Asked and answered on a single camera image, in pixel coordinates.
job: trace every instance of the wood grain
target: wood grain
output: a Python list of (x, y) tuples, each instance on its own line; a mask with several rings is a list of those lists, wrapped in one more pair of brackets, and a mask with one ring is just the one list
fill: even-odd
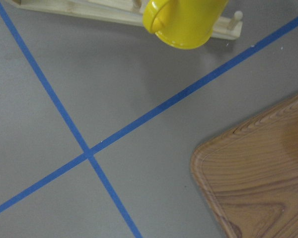
[(298, 238), (298, 95), (200, 145), (191, 171), (228, 238)]

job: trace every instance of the gray floor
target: gray floor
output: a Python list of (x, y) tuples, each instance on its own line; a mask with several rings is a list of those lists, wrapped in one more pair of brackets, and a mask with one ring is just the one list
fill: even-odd
[[(143, 28), (2, 3), (90, 147), (298, 16), (232, 0), (235, 42), (177, 50)], [(193, 181), (197, 145), (298, 92), (298, 27), (95, 155), (145, 238), (223, 238)], [(0, 205), (82, 154), (0, 17)], [(88, 161), (0, 213), (0, 238), (129, 238)]]

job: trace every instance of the yellow mug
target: yellow mug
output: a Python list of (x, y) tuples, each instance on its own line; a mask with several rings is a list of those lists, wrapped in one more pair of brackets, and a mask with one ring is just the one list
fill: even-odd
[(150, 0), (144, 27), (162, 41), (180, 49), (194, 49), (212, 35), (213, 25), (228, 0)]

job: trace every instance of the wooden peg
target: wooden peg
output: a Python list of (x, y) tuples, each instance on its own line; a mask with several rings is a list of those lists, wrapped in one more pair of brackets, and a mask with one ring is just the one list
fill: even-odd
[(227, 25), (228, 30), (233, 30), (235, 26), (241, 21), (242, 18), (243, 18), (243, 12), (236, 11), (234, 13), (233, 18), (230, 20), (230, 22)]
[(133, 0), (133, 3), (134, 3), (134, 8), (137, 8), (137, 9), (139, 9), (142, 5), (141, 0)]

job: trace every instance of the blue tape line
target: blue tape line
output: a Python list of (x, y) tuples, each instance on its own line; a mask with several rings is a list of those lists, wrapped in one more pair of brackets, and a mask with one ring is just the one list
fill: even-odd
[(88, 150), (89, 148), (86, 145), (83, 137), (81, 136), (81, 134), (78, 131), (77, 127), (73, 123), (71, 117), (69, 116), (69, 114), (65, 110), (65, 108), (62, 105), (60, 99), (58, 98), (58, 96), (54, 92), (52, 86), (48, 82), (48, 80), (45, 77), (44, 73), (42, 72), (40, 66), (38, 65), (38, 63), (34, 59), (33, 55), (29, 51), (29, 49), (26, 46), (24, 40), (22, 39), (22, 37), (18, 33), (16, 27), (14, 26), (13, 22), (11, 21), (10, 17), (8, 16), (7, 12), (5, 11), (5, 9), (4, 9), (4, 7), (2, 6), (1, 3), (0, 3), (0, 16), (3, 19), (3, 21), (5, 22), (6, 26), (8, 27), (8, 29), (11, 32), (12, 36), (14, 37), (15, 41), (19, 45), (19, 47), (20, 47), (21, 51), (23, 52), (25, 58), (28, 60), (29, 64), (31, 65), (31, 67), (33, 69), (33, 71), (35, 72), (35, 74), (39, 78), (39, 80), (40, 80), (41, 84), (43, 85), (45, 91), (48, 93), (48, 95), (50, 96), (51, 100), (53, 101), (55, 107), (57, 108), (57, 110), (59, 111), (61, 116), (63, 117), (63, 120), (68, 125), (68, 127), (71, 130), (72, 134), (74, 135), (75, 139), (77, 140), (79, 145), (81, 145), (83, 150)]
[(47, 175), (40, 181), (36, 182), (32, 186), (28, 187), (21, 193), (17, 194), (13, 198), (9, 199), (2, 205), (0, 205), (0, 213), (3, 212), (4, 210), (8, 209), (9, 207), (13, 206), (15, 203), (21, 201), (22, 199), (26, 198), (27, 196), (31, 195), (35, 191), (39, 190), (43, 186), (47, 185), (49, 182), (53, 181), (54, 179), (58, 178), (59, 176), (63, 175), (67, 171), (71, 170), (74, 168), (76, 165), (79, 165), (81, 162), (85, 161), (86, 157), (84, 154), (76, 157), (75, 159), (71, 160), (67, 164), (63, 165), (59, 169), (55, 170), (51, 174)]
[(154, 118), (155, 116), (159, 115), (160, 113), (164, 112), (174, 104), (178, 103), (182, 99), (186, 98), (190, 94), (194, 93), (204, 85), (208, 84), (212, 80), (216, 79), (220, 75), (224, 74), (231, 68), (235, 67), (239, 63), (243, 62), (247, 58), (251, 57), (253, 54), (257, 53), (261, 49), (265, 48), (272, 42), (276, 41), (283, 35), (289, 33), (290, 31), (294, 30), (296, 27), (298, 27), (298, 17), (296, 17), (291, 22), (287, 23), (286, 25), (279, 28), (277, 31), (273, 32), (269, 36), (265, 37), (261, 41), (259, 41), (256, 45), (253, 47), (248, 48), (247, 50), (243, 51), (242, 53), (238, 54), (228, 62), (222, 64), (220, 67), (212, 71), (211, 73), (207, 74), (203, 78), (199, 79), (195, 83), (191, 84), (187, 88), (183, 89), (181, 92), (177, 93), (173, 97), (169, 98), (165, 102), (161, 103), (156, 108), (152, 109), (151, 111), (147, 112), (140, 118), (136, 119), (132, 123), (128, 124), (118, 132), (112, 134), (111, 136), (104, 139), (102, 142), (96, 144), (94, 147), (91, 148), (92, 153), (96, 154), (102, 149), (108, 147), (109, 145), (113, 144), (115, 141), (119, 140), (126, 134), (130, 133), (131, 131), (135, 130), (139, 126), (143, 125), (150, 119)]
[(8, 16), (7, 12), (5, 11), (4, 7), (0, 3), (0, 16), (2, 17), (3, 21), (5, 22), (6, 26), (8, 27), (9, 31), (11, 32), (12, 36), (14, 37), (15, 41), (19, 45), (21, 51), (23, 52), (25, 58), (28, 60), (29, 64), (31, 65), (33, 71), (39, 78), (41, 84), (43, 85), (44, 89), (50, 96), (51, 100), (53, 101), (55, 107), (61, 114), (63, 120), (66, 122), (67, 126), (71, 130), (73, 136), (75, 137), (76, 141), (79, 143), (80, 147), (82, 148), (84, 154), (88, 157), (89, 162), (93, 166), (94, 170), (98, 174), (101, 182), (105, 186), (106, 190), (108, 191), (110, 197), (113, 199), (113, 202), (115, 203), (116, 207), (118, 208), (119, 212), (121, 213), (122, 217), (126, 221), (127, 225), (131, 229), (132, 233), (136, 238), (141, 238), (141, 233), (136, 227), (134, 221), (131, 219), (130, 215), (128, 214), (126, 208), (122, 204), (120, 198), (118, 197), (117, 193), (115, 192), (114, 188), (110, 184), (108, 178), (106, 177), (105, 173), (99, 166), (98, 162), (94, 158), (94, 155), (91, 153), (90, 148), (88, 147), (87, 143), (85, 142), (84, 138), (82, 137), (81, 133), (79, 132), (78, 128), (74, 124), (73, 120), (71, 119), (70, 115), (66, 111), (65, 107), (63, 106), (62, 102), (54, 92), (51, 84), (45, 77), (44, 73), (42, 72), (40, 66), (36, 62), (35, 58), (29, 51), (28, 47), (26, 46), (24, 40), (18, 33), (16, 27), (14, 26), (13, 22), (11, 21), (10, 17)]
[(125, 222), (129, 226), (129, 228), (132, 231), (132, 233), (134, 234), (134, 236), (136, 238), (142, 238), (141, 233), (139, 232), (138, 228), (136, 227), (135, 223), (133, 222), (132, 218), (130, 217), (129, 213), (127, 212), (127, 209), (125, 208), (124, 204), (120, 200), (116, 191), (113, 189), (113, 186), (110, 184), (108, 178), (106, 177), (104, 171), (102, 170), (102, 168), (99, 165), (99, 163), (97, 162), (97, 160), (92, 159), (89, 161), (90, 161), (91, 165), (93, 166), (94, 170), (96, 171), (100, 180), (102, 180), (107, 192), (109, 193), (111, 199), (116, 204), (119, 212), (122, 214), (123, 218), (125, 219)]

